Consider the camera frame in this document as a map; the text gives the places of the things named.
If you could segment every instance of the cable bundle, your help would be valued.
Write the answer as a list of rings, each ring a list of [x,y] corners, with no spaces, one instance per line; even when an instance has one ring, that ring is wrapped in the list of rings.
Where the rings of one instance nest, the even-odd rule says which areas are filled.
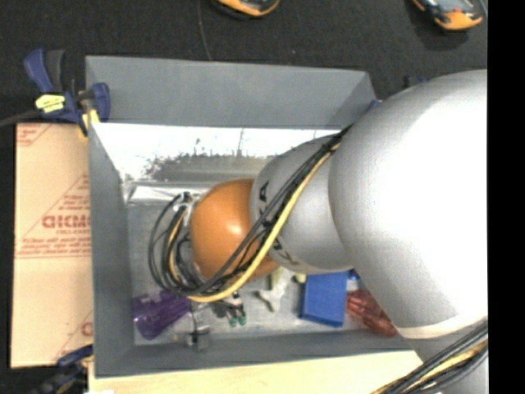
[[[299,167],[287,182],[277,192],[268,204],[260,218],[254,223],[246,237],[240,243],[232,256],[224,263],[217,273],[204,281],[202,277],[195,276],[191,266],[184,265],[177,248],[182,223],[189,214],[189,195],[176,196],[161,212],[153,226],[148,244],[148,265],[155,282],[163,289],[173,291],[180,296],[186,296],[198,302],[213,302],[222,300],[236,292],[252,276],[257,266],[263,261],[279,235],[286,219],[298,197],[308,184],[309,180],[332,155],[338,147],[343,135],[349,127],[332,137],[321,146],[310,158]],[[158,228],[168,211],[180,204],[167,229],[158,235]],[[156,245],[163,240],[160,255],[157,254]],[[252,244],[258,244],[256,253],[248,256]],[[231,273],[226,270],[240,259]]]
[[[489,355],[486,319],[467,336],[433,356],[405,377],[373,394],[435,394],[472,373]]]

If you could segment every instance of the purple object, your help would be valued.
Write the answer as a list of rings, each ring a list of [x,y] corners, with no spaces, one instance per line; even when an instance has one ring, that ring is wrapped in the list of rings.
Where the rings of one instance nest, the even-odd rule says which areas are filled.
[[[169,291],[137,296],[131,300],[133,321],[142,337],[152,340],[164,328],[189,312],[191,301]]]

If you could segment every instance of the blue block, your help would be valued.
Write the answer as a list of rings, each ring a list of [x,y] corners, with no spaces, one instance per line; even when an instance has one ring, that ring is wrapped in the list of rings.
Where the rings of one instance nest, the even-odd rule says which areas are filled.
[[[342,327],[345,322],[347,280],[347,271],[308,276],[301,318]]]

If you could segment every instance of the cardboard sheet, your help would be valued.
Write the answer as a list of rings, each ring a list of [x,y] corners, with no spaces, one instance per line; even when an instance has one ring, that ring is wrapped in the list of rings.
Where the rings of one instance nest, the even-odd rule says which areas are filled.
[[[13,368],[93,340],[87,143],[76,125],[17,127]]]

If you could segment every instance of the yellow label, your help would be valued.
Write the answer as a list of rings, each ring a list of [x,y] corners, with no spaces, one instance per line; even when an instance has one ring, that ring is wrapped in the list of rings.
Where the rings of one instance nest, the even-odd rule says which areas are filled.
[[[45,94],[38,98],[34,105],[36,108],[42,109],[46,114],[48,114],[50,112],[63,109],[64,101],[66,101],[66,98],[61,95]]]

